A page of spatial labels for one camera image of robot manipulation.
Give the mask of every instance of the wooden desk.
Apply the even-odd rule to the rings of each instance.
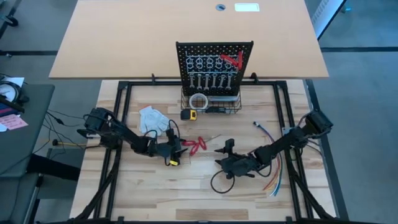
[[[254,41],[245,76],[327,77],[304,0],[80,0],[50,78],[179,77],[178,42]],[[216,5],[226,6],[217,11]]]
[[[300,117],[308,112],[307,97],[301,80],[289,80],[287,83],[297,123]],[[97,106],[113,110],[117,85],[117,80],[102,82]],[[269,140],[264,133],[252,124],[254,120],[264,125],[274,138],[280,137],[272,87],[242,86],[241,96],[243,108],[237,114],[200,114],[197,121],[186,122],[179,119],[179,86],[134,86],[127,117],[127,124],[134,132],[139,133],[138,111],[145,105],[152,105],[178,123],[184,139],[196,139],[198,136],[209,139],[219,134],[222,136],[208,142],[208,150],[200,151],[191,159],[188,153],[185,153],[182,165],[178,167],[164,166],[161,158],[135,154],[126,144],[121,158],[112,219],[125,216],[125,220],[275,221],[285,220],[286,216],[294,217],[286,167],[282,187],[276,197],[269,197],[269,191],[262,191],[271,177],[262,178],[258,175],[255,179],[238,177],[234,189],[224,195],[217,194],[210,188],[211,176],[220,170],[214,160],[224,157],[213,150],[224,147],[227,139],[234,138],[234,150],[241,153],[268,144]],[[98,140],[89,141],[92,145],[97,143]],[[98,189],[104,152],[102,148],[86,151],[71,217],[75,217],[84,209]],[[319,153],[305,148],[303,163],[310,191],[328,213],[335,215]],[[228,188],[230,182],[223,179],[217,180],[215,184]],[[304,211],[299,190],[298,194],[300,206]],[[102,216],[107,196],[105,193]]]

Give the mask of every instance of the wrench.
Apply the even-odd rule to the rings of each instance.
[[[209,74],[206,74],[205,77],[206,77],[205,90],[209,90],[208,84],[209,84],[210,75],[209,75]]]
[[[193,85],[193,74],[189,74],[189,77],[191,78],[191,85],[189,87],[194,88],[195,86]]]
[[[213,85],[211,86],[212,89],[216,88],[216,78],[217,78],[217,74],[213,74]]]
[[[225,87],[225,90],[230,90],[231,89],[231,78],[232,78],[232,73],[228,74],[228,84]]]
[[[223,87],[223,82],[224,82],[224,79],[225,79],[225,75],[222,75],[222,76],[221,76],[220,85],[218,86],[218,88],[219,88],[219,89],[222,89],[222,88],[224,88],[224,87]]]
[[[201,75],[198,74],[198,90],[201,90]]]

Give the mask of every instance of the black wire basket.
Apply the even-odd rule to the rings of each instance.
[[[208,106],[205,109],[195,109],[198,113],[225,113],[235,114],[242,109],[241,102],[241,91],[238,91],[238,95],[233,101],[212,101],[212,96],[208,97]],[[185,96],[183,88],[181,88],[181,110],[192,109],[189,105],[191,96]],[[202,108],[205,105],[205,100],[202,97],[195,97],[192,101],[192,106],[195,108]]]

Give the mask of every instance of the red scissors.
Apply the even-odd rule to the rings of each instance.
[[[206,146],[206,142],[203,140],[202,137],[199,136],[198,138],[198,142],[195,142],[193,140],[191,141],[183,141],[182,142],[183,146],[193,146],[191,151],[189,152],[189,154],[191,156],[195,155],[195,153],[197,153],[199,146],[203,149],[203,150],[207,150],[207,146]]]

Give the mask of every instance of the table leg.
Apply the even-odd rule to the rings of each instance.
[[[47,174],[54,177],[75,181],[79,179],[80,175],[79,168],[66,165],[61,162],[53,161],[46,157],[38,156],[35,154],[30,157],[26,172]]]

